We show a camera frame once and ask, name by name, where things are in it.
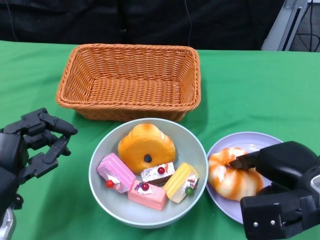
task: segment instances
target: purple plate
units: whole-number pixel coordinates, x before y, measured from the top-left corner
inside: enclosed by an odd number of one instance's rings
[[[237,132],[225,136],[217,141],[207,153],[207,157],[209,159],[212,154],[218,153],[224,148],[239,147],[246,150],[248,153],[252,153],[262,148],[279,143],[282,143],[282,141],[267,134],[252,131]],[[264,187],[270,184],[271,182],[263,177]],[[206,189],[208,190],[215,204],[225,214],[227,214],[233,220],[243,224],[240,203],[238,201],[227,200],[220,196],[213,189],[209,182],[206,184]]]

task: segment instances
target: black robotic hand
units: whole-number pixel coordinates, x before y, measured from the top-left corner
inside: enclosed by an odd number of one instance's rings
[[[249,240],[287,239],[320,224],[320,161],[306,146],[284,142],[238,156],[233,168],[255,168],[272,181],[240,201]]]
[[[59,138],[51,133],[62,134]],[[0,130],[0,225],[6,209],[22,208],[19,185],[40,178],[58,166],[60,155],[69,156],[67,144],[78,130],[70,123],[49,115],[45,108],[21,116],[21,120]],[[29,158],[28,149],[49,146],[47,153]]]

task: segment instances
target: pink cake slice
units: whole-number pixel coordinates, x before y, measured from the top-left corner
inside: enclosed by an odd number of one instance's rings
[[[129,191],[136,180],[136,175],[114,153],[105,156],[96,170],[106,181],[111,180],[121,194]]]
[[[161,211],[167,200],[166,191],[161,187],[149,184],[149,189],[144,192],[141,187],[138,187],[140,183],[139,180],[134,181],[130,191],[128,191],[129,200]]]

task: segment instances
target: wicker basket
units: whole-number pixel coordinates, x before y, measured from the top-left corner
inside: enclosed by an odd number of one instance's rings
[[[201,100],[198,53],[186,46],[85,44],[70,54],[57,103],[91,120],[181,120]]]

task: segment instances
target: toy donut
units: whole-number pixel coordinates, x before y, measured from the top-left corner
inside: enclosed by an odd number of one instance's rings
[[[209,158],[208,180],[226,199],[240,201],[243,197],[256,195],[264,186],[262,176],[255,168],[235,169],[229,166],[231,161],[244,154],[247,152],[243,149],[230,147]]]
[[[118,145],[118,154],[135,174],[161,164],[173,162],[176,148],[170,137],[152,124],[139,124]]]

